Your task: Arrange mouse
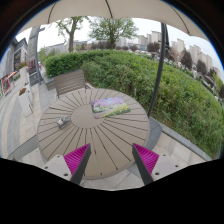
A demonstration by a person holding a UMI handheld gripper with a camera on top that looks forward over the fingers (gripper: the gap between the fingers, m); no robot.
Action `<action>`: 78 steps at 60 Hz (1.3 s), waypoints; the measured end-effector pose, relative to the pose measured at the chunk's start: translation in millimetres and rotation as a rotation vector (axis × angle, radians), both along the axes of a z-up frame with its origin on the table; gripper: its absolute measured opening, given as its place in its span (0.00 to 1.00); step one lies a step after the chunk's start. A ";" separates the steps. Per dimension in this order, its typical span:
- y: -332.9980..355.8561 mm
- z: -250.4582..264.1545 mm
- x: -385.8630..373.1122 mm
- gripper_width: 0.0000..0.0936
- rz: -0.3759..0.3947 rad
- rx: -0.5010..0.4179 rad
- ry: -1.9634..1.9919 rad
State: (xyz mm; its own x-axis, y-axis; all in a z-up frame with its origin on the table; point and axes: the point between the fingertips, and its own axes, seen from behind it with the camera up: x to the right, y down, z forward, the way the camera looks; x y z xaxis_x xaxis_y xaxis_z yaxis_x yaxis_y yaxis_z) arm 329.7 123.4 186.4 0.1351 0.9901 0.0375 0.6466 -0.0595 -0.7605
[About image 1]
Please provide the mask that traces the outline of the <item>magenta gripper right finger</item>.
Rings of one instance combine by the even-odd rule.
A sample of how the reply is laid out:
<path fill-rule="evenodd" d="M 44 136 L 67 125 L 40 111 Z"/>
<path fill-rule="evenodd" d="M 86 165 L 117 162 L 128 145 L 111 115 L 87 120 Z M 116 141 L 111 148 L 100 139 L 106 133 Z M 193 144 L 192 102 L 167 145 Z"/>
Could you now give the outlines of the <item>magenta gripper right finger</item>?
<path fill-rule="evenodd" d="M 181 165 L 170 156 L 158 155 L 136 143 L 132 144 L 132 154 L 145 185 L 181 169 Z"/>

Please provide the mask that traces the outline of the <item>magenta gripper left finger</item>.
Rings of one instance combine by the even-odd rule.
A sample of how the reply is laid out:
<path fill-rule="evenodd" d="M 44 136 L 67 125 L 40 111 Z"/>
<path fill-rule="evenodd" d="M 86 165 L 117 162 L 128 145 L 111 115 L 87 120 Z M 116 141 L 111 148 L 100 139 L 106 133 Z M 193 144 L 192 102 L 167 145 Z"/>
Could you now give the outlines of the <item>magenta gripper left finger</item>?
<path fill-rule="evenodd" d="M 91 145 L 86 144 L 65 156 L 54 156 L 42 167 L 42 169 L 79 185 L 90 155 Z"/>

